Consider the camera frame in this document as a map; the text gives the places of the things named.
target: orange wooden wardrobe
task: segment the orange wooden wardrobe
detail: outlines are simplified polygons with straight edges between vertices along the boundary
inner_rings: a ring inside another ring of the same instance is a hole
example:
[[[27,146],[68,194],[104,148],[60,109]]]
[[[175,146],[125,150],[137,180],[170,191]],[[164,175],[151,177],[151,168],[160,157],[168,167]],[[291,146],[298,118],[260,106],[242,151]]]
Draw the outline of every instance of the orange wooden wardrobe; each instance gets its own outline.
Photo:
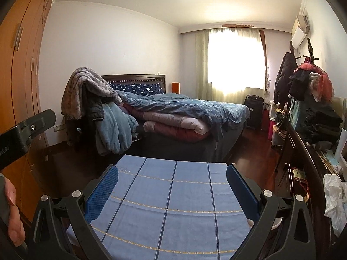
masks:
[[[16,0],[0,24],[0,132],[41,111],[39,52],[52,0]],[[49,191],[45,180],[44,134],[29,153],[3,170],[16,187],[21,215],[32,220],[37,202]]]

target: window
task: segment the window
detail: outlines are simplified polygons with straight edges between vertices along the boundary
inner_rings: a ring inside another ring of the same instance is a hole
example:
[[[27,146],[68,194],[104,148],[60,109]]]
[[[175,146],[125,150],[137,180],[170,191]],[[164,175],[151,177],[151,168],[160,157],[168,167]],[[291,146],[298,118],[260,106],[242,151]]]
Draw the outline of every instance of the window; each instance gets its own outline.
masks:
[[[265,87],[265,56],[255,28],[211,29],[208,82],[224,95]]]

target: human hand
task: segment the human hand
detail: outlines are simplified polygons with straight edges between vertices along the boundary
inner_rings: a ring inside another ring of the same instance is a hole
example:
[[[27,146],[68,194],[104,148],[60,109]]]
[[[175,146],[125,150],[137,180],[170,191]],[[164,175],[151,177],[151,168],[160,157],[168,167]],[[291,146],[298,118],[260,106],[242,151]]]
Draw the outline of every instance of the human hand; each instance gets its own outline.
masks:
[[[5,178],[5,196],[10,207],[8,235],[13,241],[13,244],[18,247],[25,240],[25,232],[23,223],[20,220],[20,212],[16,206],[16,188],[8,178]]]

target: metal screw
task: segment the metal screw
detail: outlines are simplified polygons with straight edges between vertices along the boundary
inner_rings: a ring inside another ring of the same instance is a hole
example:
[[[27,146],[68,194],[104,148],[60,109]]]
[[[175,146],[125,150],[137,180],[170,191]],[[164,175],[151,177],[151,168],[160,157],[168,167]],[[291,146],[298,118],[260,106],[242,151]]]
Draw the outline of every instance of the metal screw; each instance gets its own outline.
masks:
[[[41,196],[41,201],[46,201],[48,199],[48,195],[44,194]]]
[[[81,195],[82,193],[81,193],[81,191],[74,191],[73,193],[72,193],[72,196],[74,197],[74,198],[77,198],[77,197],[79,197],[80,195]]]
[[[272,192],[269,191],[269,190],[263,191],[263,194],[264,194],[266,197],[268,197],[268,198],[272,196]]]
[[[298,200],[298,201],[303,201],[303,200],[304,200],[304,198],[303,198],[302,195],[300,195],[300,194],[297,194],[297,195],[295,196],[295,198],[296,198],[296,200]]]

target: wall socket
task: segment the wall socket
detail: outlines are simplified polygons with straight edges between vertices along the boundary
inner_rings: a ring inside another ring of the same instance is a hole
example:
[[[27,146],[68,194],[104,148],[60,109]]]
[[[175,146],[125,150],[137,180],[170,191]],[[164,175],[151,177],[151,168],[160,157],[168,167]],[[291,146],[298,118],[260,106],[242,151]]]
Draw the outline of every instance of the wall socket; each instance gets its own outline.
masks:
[[[65,124],[57,125],[53,127],[54,132],[61,131],[65,129]]]

